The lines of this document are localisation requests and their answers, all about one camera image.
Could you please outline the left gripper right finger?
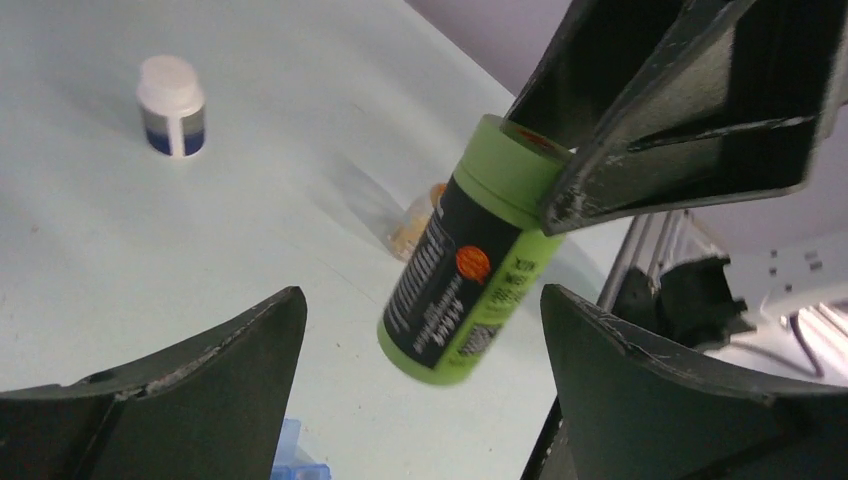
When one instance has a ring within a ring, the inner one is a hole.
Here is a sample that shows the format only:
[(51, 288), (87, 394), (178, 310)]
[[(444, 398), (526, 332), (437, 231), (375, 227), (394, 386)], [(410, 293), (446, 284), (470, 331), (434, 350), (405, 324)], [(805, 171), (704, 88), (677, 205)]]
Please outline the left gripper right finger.
[(554, 284), (540, 299), (581, 479), (843, 479), (847, 391), (747, 369)]

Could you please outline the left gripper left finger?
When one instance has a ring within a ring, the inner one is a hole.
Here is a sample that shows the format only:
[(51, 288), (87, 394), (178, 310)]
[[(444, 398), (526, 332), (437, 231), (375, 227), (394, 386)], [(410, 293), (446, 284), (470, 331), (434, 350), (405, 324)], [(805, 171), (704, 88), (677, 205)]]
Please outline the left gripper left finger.
[(307, 323), (288, 287), (68, 386), (1, 395), (5, 479), (267, 479)]

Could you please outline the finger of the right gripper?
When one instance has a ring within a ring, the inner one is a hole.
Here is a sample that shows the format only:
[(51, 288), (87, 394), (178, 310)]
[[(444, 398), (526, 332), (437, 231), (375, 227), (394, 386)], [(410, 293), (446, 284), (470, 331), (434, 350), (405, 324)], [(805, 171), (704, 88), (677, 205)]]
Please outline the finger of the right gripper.
[(846, 3), (683, 2), (541, 200), (548, 234), (807, 184), (847, 101)]
[(502, 121), (565, 149), (596, 126), (680, 17), (683, 1), (573, 1)]

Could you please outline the blue pill organizer box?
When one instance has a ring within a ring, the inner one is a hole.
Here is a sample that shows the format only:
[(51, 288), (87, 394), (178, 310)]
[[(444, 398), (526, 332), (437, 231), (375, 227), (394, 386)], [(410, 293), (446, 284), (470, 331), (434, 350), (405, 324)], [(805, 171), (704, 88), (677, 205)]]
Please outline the blue pill organizer box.
[(314, 461), (299, 444), (301, 422), (285, 418), (278, 437), (271, 480), (331, 480), (330, 467)]

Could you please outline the clear amber pill bottle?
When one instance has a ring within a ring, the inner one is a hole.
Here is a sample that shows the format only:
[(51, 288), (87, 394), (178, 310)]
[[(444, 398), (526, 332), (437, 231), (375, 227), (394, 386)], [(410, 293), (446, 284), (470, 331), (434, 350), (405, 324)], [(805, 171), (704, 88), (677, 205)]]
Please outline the clear amber pill bottle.
[(410, 259), (446, 187), (446, 183), (432, 185), (407, 208), (387, 238), (388, 249), (395, 258)]

